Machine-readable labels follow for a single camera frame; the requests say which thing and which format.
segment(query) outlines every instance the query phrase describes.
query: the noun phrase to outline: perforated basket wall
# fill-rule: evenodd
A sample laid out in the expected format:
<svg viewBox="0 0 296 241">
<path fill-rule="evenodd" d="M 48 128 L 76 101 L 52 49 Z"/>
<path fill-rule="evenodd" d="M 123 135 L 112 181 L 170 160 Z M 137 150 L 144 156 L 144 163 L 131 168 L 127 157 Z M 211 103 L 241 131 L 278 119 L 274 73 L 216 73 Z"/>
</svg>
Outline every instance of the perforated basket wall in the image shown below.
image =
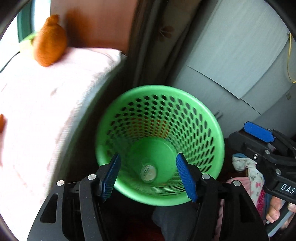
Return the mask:
<svg viewBox="0 0 296 241">
<path fill-rule="evenodd" d="M 115 183 L 121 193 L 143 203 L 159 206 L 188 201 L 176 171 L 161 185 L 135 178 L 126 166 L 129 147 L 147 137 L 168 141 L 190 164 L 214 178 L 224 160 L 224 139 L 212 113 L 192 95 L 168 86 L 149 85 L 132 89 L 117 98 L 104 114 L 97 131 L 96 156 L 99 165 L 110 162 L 115 152 L 122 157 Z"/>
</svg>

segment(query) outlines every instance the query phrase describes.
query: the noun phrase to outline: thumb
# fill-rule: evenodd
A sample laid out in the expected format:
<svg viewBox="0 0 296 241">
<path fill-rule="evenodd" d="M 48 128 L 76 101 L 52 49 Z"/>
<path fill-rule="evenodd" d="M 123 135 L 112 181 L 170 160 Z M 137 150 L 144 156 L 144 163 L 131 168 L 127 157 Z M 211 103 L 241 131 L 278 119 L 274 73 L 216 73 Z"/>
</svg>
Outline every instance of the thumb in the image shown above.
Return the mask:
<svg viewBox="0 0 296 241">
<path fill-rule="evenodd" d="M 295 204 L 289 203 L 289 205 L 288 205 L 288 209 L 289 209 L 291 212 L 296 213 L 296 205 L 295 205 Z"/>
</svg>

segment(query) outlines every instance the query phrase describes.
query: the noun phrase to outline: basket bottom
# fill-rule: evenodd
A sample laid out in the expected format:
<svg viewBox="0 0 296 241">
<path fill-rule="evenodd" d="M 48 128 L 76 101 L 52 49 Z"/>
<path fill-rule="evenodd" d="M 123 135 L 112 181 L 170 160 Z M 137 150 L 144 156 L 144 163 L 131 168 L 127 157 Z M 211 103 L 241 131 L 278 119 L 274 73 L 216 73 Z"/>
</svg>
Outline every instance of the basket bottom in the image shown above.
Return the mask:
<svg viewBox="0 0 296 241">
<path fill-rule="evenodd" d="M 159 185 L 170 180 L 177 171 L 176 156 L 177 151 L 165 139 L 146 137 L 133 143 L 123 161 L 137 179 Z"/>
</svg>

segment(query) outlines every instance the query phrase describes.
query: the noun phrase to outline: silver screw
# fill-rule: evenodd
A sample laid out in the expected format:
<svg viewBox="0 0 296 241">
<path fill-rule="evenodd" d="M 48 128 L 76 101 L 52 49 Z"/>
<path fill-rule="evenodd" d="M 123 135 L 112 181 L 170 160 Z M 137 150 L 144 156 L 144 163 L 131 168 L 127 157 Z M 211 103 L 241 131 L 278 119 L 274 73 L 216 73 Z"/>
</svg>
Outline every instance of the silver screw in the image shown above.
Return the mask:
<svg viewBox="0 0 296 241">
<path fill-rule="evenodd" d="M 277 168 L 277 169 L 276 169 L 276 174 L 277 174 L 277 175 L 281 175 L 281 170 Z"/>
<path fill-rule="evenodd" d="M 202 179 L 205 179 L 205 180 L 209 180 L 210 179 L 210 175 L 209 174 L 202 174 Z"/>
<path fill-rule="evenodd" d="M 57 181 L 57 186 L 58 187 L 63 186 L 64 184 L 65 184 L 65 181 L 64 180 Z"/>
<path fill-rule="evenodd" d="M 87 177 L 89 180 L 93 180 L 96 178 L 96 174 L 90 174 L 88 177 Z"/>
<path fill-rule="evenodd" d="M 233 181 L 233 185 L 239 187 L 239 186 L 240 186 L 240 181 L 238 181 L 238 180 L 234 180 L 234 181 Z"/>
</svg>

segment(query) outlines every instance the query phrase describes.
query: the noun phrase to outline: human hand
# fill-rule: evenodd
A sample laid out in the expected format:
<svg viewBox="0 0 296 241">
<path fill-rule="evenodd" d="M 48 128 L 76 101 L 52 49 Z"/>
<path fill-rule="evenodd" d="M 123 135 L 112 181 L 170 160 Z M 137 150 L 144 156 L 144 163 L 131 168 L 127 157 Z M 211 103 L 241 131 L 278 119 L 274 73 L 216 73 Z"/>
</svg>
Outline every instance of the human hand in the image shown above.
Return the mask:
<svg viewBox="0 0 296 241">
<path fill-rule="evenodd" d="M 278 197 L 272 197 L 272 199 L 270 200 L 269 211 L 266 215 L 266 219 L 269 222 L 273 223 L 274 221 L 279 219 L 279 210 L 282 207 L 281 201 L 282 200 Z M 295 214 L 296 205 L 289 203 L 288 209 Z M 285 229 L 289 225 L 290 221 L 294 217 L 294 214 L 283 224 L 283 226 L 281 227 L 282 229 Z"/>
</svg>

